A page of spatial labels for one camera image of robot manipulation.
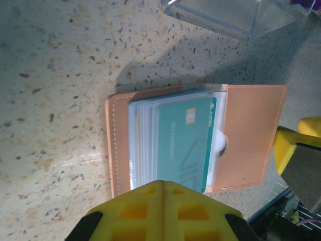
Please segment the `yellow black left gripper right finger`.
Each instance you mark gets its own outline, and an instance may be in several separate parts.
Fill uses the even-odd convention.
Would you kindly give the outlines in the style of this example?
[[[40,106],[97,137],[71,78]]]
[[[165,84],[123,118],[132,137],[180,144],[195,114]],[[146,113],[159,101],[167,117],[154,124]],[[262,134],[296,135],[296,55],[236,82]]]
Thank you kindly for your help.
[[[178,183],[164,182],[164,241],[261,241],[242,213]]]

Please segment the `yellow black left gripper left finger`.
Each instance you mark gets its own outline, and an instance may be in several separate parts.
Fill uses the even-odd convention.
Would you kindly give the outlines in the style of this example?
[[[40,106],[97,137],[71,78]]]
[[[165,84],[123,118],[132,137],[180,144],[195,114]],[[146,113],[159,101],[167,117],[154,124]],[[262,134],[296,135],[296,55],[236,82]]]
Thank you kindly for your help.
[[[163,241],[164,182],[153,181],[102,203],[65,241]]]

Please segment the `orange tray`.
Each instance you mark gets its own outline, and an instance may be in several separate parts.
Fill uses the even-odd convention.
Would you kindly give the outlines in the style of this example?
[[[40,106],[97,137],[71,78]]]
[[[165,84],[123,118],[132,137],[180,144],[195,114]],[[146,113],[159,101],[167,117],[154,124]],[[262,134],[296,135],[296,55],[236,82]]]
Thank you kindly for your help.
[[[128,114],[131,101],[197,88],[190,83],[165,88],[115,93],[105,103],[111,195],[130,190]],[[227,148],[218,160],[207,193],[260,185],[264,181],[273,140],[286,98],[285,85],[204,84],[227,93],[223,134]]]

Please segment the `teal credit card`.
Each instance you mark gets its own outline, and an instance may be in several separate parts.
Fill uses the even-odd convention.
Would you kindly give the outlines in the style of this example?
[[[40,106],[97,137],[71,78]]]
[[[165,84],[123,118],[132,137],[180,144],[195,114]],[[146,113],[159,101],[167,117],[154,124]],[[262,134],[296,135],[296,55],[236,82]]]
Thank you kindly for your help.
[[[156,179],[204,192],[204,169],[209,161],[208,139],[213,129],[216,98],[201,98],[156,108]]]

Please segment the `clear acrylic card tray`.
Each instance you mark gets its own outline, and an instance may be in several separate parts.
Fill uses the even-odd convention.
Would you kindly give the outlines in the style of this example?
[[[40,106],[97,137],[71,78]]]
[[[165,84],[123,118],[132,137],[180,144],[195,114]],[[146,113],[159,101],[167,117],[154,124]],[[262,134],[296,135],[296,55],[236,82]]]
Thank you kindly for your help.
[[[207,30],[250,40],[321,10],[321,0],[160,0],[164,14]]]

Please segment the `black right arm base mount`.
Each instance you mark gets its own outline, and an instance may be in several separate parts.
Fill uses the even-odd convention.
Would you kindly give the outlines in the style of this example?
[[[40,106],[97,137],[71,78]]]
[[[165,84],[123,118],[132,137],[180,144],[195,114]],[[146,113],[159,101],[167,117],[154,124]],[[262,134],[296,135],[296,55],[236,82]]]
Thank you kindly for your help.
[[[321,241],[321,230],[306,230],[300,227],[306,222],[321,222],[321,219],[299,221],[295,209],[289,217],[280,212],[265,212],[250,221],[250,226],[261,241]]]

